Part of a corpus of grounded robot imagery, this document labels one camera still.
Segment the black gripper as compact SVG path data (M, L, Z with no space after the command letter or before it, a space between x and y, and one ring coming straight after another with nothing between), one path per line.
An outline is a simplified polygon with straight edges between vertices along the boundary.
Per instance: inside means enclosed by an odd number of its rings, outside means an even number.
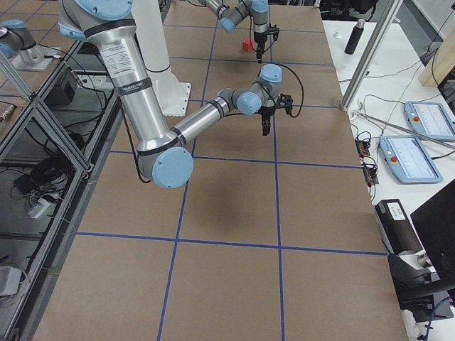
M258 63L262 63L262 57L264 55L265 43L268 36L272 36L273 41L277 41L279 37L279 28L276 25L271 26L268 23L265 24L253 24L253 38L257 44L256 58Z
M271 129L270 118L275 114L277 109L284 109L286 114L292 115L293 99L291 95L280 94L276 99L272 100L272 105L261 106L258 113L262 117L262 135L268 136Z

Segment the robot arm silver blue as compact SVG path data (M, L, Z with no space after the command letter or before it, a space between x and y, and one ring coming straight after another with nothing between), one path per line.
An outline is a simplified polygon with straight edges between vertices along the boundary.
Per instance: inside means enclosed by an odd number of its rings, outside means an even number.
M249 37L243 40L242 49L245 52L254 52L259 64L262 64L264 54L279 39L279 27L270 22L268 1L241 0L234 7L228 6L224 1L188 1L188 3L209 9L227 33L232 32L248 18L250 20Z
M59 10L61 33L99 50L138 138L138 171L163 188L190 178L186 144L231 111L259 114L263 134L277 109L291 111L291 97L280 91L282 69L266 64L250 86L221 90L187 114L191 85L172 72L157 1L61 1Z

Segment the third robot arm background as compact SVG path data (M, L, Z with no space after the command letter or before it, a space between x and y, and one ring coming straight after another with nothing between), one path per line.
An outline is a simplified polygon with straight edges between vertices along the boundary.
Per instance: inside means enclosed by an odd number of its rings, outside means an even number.
M53 53L39 46L26 24L18 19L1 22L1 54L11 60L17 70L43 72Z

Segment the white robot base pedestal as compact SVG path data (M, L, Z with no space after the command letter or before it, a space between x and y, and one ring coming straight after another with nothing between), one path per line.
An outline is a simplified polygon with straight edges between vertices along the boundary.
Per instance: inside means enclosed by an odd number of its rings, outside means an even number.
M139 49L163 115L183 117L191 84L179 82L171 69L159 2L134 1L132 16L136 22Z

